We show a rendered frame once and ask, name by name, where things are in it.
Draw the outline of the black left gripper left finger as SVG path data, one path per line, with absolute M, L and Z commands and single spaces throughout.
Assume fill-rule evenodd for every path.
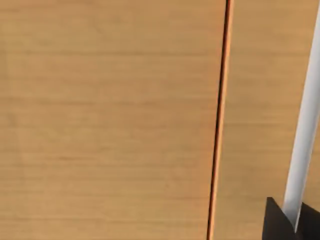
M 296 240 L 292 224 L 274 198 L 266 198 L 261 240 Z

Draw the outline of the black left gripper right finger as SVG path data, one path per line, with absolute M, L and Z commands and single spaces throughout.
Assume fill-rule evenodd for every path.
M 302 203 L 298 228 L 298 240 L 320 240 L 320 212 Z

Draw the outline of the wooden door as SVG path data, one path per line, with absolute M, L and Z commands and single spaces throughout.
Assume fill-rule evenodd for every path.
M 320 0 L 233 0 L 210 240 L 261 240 L 283 203 Z
M 207 240 L 226 0 L 0 0 L 0 240 Z

